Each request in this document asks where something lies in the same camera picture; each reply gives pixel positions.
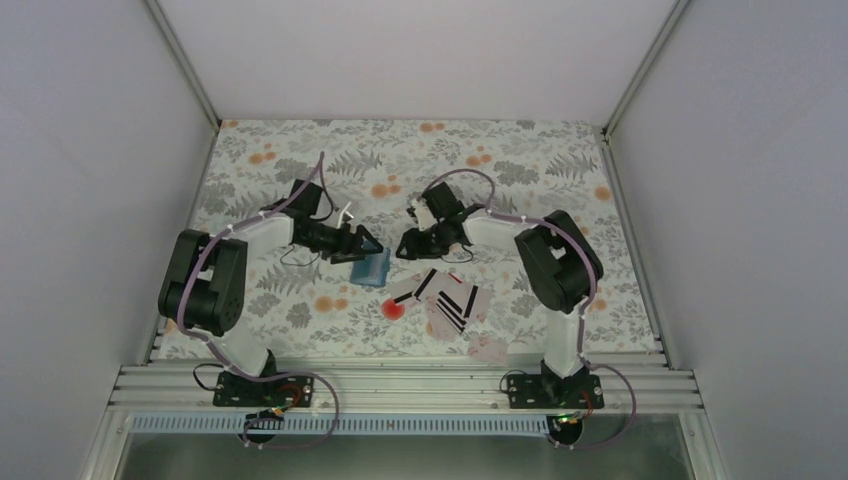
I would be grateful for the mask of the teal card holder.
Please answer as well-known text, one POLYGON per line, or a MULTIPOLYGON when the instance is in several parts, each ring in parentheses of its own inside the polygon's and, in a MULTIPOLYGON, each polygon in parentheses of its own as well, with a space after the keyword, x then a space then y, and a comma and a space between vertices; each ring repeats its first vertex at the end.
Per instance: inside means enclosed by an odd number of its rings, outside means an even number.
POLYGON ((353 263, 349 281, 358 286, 382 288, 386 285, 391 263, 391 250, 367 255, 353 263))

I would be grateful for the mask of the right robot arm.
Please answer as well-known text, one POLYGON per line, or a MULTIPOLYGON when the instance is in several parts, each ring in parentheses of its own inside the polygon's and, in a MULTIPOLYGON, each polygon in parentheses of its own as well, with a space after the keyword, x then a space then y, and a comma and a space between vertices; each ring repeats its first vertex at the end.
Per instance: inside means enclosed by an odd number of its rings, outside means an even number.
POLYGON ((402 235, 399 258, 435 259, 454 245, 494 248, 520 258, 532 292, 548 309, 543 397, 555 407, 577 398, 579 381, 590 373, 583 349, 585 313, 604 270, 574 218, 563 210, 533 218, 480 203, 465 206, 444 182, 412 200, 407 213, 416 226, 402 235))

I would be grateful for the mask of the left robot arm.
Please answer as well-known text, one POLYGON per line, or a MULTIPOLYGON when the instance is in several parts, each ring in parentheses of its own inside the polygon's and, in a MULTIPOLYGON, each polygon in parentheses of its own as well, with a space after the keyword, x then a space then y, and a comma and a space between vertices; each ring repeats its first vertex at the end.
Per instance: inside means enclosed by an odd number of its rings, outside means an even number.
POLYGON ((344 207, 331 204, 328 218, 318 217, 326 198, 324 187, 297 180, 289 196, 217 235, 185 229, 176 238, 159 313, 240 377, 238 390, 252 404, 270 402, 279 380, 272 353, 238 324, 249 263, 283 246, 303 247, 332 264, 370 259, 385 250, 364 226, 350 224, 344 207))

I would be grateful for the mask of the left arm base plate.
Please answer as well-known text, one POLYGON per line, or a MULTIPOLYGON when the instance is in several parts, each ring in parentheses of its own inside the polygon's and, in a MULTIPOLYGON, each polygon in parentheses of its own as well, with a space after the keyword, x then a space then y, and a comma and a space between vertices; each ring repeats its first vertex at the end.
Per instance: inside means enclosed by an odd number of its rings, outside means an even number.
POLYGON ((231 373, 218 376, 212 404, 215 407, 306 408, 311 405, 314 379, 287 376, 272 382, 253 382, 231 373))

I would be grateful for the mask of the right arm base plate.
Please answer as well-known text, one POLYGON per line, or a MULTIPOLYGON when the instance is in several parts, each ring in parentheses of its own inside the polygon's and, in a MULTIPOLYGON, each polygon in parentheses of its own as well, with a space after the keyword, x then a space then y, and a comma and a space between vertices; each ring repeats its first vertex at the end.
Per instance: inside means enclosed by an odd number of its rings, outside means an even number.
POLYGON ((605 399, 600 378, 589 375, 565 393, 548 391, 541 374, 509 373, 501 382, 511 409, 603 409, 605 399))

